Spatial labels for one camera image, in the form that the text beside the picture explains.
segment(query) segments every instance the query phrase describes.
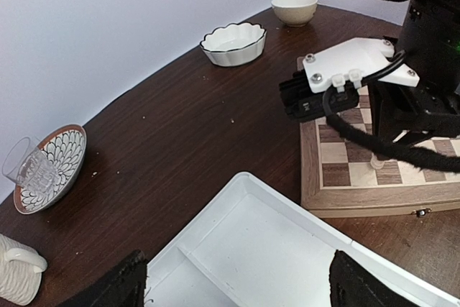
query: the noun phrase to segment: chessboard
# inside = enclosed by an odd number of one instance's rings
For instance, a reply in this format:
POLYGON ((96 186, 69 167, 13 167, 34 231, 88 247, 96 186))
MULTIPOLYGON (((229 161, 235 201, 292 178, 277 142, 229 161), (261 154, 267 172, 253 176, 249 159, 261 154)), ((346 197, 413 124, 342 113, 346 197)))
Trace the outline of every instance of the chessboard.
MULTIPOLYGON (((359 89, 358 107, 340 116, 357 129, 372 133, 366 87, 359 89)), ((300 133, 302 205, 318 216, 379 216, 460 208, 460 174, 419 170, 396 160, 388 160, 376 170, 370 163, 372 153, 340 138, 325 118, 301 124, 300 133)), ((433 138, 419 145, 448 156, 460 155, 460 139, 433 138)))

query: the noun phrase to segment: white mug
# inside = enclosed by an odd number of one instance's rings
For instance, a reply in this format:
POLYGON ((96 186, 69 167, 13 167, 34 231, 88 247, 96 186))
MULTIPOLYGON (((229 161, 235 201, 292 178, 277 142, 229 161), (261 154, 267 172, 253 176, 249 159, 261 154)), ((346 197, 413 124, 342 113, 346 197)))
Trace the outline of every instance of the white mug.
POLYGON ((0 234, 0 298, 20 306, 37 295, 46 260, 35 249, 0 234))

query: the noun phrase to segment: black cable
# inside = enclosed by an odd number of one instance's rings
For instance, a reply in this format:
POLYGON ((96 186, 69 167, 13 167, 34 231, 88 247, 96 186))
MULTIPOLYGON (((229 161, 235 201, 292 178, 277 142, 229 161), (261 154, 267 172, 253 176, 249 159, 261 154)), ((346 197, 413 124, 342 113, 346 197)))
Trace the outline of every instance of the black cable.
MULTIPOLYGON (((363 80, 363 85, 367 85, 397 70, 404 63, 404 59, 405 52, 399 52, 386 68, 366 77, 363 80)), ((335 93, 336 89, 333 86, 330 86, 324 92, 323 108, 327 124, 335 129, 340 134, 340 137, 371 150, 374 154, 404 161, 420 169, 460 173, 460 157, 447 157, 424 147, 408 147, 398 143, 383 141, 345 122, 331 110, 330 101, 335 93)))

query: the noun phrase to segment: chessboard frame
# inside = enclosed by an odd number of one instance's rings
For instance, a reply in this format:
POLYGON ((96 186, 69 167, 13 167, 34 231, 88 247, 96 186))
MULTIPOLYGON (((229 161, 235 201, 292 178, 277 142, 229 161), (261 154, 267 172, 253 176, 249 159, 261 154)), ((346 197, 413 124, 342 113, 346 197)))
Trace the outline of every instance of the chessboard frame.
MULTIPOLYGON (((302 68, 303 57, 298 58, 302 68)), ((301 205, 321 218, 415 214, 460 209, 460 182, 388 188, 321 188, 315 122, 300 125, 301 205)))

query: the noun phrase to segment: white mounting bracket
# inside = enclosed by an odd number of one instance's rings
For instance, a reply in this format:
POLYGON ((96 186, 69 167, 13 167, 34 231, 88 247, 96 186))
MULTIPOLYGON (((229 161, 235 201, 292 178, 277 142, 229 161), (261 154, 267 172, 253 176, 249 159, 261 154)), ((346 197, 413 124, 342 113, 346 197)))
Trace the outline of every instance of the white mounting bracket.
MULTIPOLYGON (((395 47, 390 41, 354 38, 317 54, 308 54, 303 68, 312 92, 322 93, 331 85, 343 92, 346 81, 353 82, 356 89, 361 88, 361 80, 388 66, 387 58, 394 54, 395 47)), ((380 79, 401 86, 417 86, 419 80, 406 64, 380 79)))

